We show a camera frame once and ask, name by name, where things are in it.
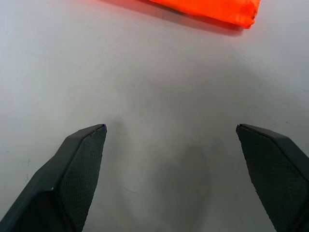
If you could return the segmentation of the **orange cloth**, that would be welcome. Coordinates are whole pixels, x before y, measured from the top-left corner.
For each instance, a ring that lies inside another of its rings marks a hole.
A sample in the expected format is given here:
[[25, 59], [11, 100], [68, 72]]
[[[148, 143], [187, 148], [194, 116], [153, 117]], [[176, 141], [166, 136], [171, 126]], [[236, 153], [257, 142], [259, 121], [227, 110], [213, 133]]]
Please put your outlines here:
[[261, 0], [104, 0], [120, 6], [144, 2], [198, 18], [211, 18], [249, 29], [255, 23]]

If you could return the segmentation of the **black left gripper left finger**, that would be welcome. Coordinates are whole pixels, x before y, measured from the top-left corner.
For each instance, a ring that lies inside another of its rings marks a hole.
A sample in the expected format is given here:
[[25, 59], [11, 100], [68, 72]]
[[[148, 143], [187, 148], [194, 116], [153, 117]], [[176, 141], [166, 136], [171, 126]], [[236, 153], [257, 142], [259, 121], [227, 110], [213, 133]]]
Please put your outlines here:
[[98, 184], [107, 127], [69, 135], [0, 221], [0, 232], [82, 232]]

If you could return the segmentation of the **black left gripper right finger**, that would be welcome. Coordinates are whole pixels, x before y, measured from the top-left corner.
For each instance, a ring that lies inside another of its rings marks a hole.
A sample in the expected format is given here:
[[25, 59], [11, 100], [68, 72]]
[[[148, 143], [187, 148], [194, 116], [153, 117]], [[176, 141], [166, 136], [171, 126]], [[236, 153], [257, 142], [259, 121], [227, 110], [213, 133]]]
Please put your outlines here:
[[309, 232], [309, 157], [287, 136], [247, 124], [236, 133], [276, 232]]

